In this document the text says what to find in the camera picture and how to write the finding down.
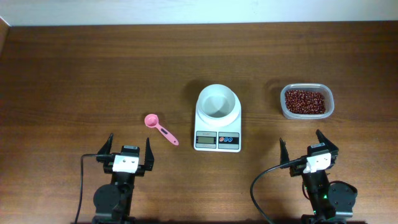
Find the pink measuring scoop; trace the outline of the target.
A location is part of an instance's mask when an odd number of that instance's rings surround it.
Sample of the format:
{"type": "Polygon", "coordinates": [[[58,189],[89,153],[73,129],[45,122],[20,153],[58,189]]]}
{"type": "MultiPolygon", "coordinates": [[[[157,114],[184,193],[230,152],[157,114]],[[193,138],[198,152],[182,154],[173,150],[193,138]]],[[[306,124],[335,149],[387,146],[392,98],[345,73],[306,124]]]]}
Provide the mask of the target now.
{"type": "Polygon", "coordinates": [[[157,129],[164,136],[164,138],[166,138],[174,146],[179,145],[179,141],[177,140],[177,138],[172,133],[170,133],[167,129],[165,129],[163,126],[161,126],[159,124],[159,118],[156,114],[148,114],[144,118],[144,123],[148,128],[157,129]]]}

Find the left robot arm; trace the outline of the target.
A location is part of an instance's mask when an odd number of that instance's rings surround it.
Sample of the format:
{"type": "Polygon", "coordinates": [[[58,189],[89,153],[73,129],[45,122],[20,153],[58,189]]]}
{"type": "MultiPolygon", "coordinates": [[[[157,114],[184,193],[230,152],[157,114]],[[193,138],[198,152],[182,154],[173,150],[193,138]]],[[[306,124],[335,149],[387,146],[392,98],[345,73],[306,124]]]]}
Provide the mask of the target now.
{"type": "Polygon", "coordinates": [[[104,173],[111,175],[111,182],[102,185],[93,196],[96,208],[92,223],[134,223],[130,216],[134,181],[143,177],[154,166],[150,141],[146,140],[144,163],[139,163],[140,148],[123,146],[121,152],[111,152],[113,134],[97,152],[96,160],[103,164],[104,173]]]}

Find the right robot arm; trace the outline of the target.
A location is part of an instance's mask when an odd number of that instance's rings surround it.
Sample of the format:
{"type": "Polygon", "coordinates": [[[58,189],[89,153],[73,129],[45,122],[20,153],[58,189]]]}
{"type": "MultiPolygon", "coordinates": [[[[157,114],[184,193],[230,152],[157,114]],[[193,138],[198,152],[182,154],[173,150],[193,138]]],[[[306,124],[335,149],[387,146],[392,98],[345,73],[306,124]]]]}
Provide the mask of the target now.
{"type": "Polygon", "coordinates": [[[335,165],[339,149],[320,130],[316,135],[319,143],[295,160],[289,159],[286,143],[279,139],[281,168],[288,168],[291,177],[302,178],[302,190],[313,209],[312,215],[302,215],[302,223],[346,223],[353,216],[358,190],[346,182],[328,180],[326,171],[335,165]]]}

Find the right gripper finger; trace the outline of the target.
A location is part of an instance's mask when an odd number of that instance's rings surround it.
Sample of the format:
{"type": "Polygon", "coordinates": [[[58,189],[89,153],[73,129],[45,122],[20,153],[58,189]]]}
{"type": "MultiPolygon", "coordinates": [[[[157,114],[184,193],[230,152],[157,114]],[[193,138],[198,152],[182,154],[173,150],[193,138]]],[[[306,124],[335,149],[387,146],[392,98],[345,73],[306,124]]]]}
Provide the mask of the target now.
{"type": "Polygon", "coordinates": [[[316,130],[316,135],[320,143],[324,143],[329,151],[338,151],[338,147],[335,146],[324,134],[318,129],[316,130]]]}
{"type": "Polygon", "coordinates": [[[289,166],[289,153],[286,148],[286,143],[282,138],[279,138],[279,143],[280,143],[280,168],[285,169],[288,168],[289,166]]]}

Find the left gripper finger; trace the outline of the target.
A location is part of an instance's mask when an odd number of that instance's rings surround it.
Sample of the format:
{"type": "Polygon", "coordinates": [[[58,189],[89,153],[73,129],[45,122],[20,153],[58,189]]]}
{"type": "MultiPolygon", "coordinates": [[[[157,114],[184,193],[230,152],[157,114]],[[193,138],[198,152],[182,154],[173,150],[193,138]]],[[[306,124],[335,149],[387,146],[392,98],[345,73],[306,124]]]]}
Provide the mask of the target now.
{"type": "Polygon", "coordinates": [[[112,158],[110,151],[112,148],[113,137],[114,137],[114,134],[111,133],[109,135],[108,140],[105,142],[105,144],[102,146],[102,148],[97,152],[96,160],[98,162],[108,162],[112,158]]]}
{"type": "Polygon", "coordinates": [[[146,139],[146,151],[144,158],[144,169],[145,171],[152,171],[154,166],[154,155],[150,146],[150,139],[146,139]]]}

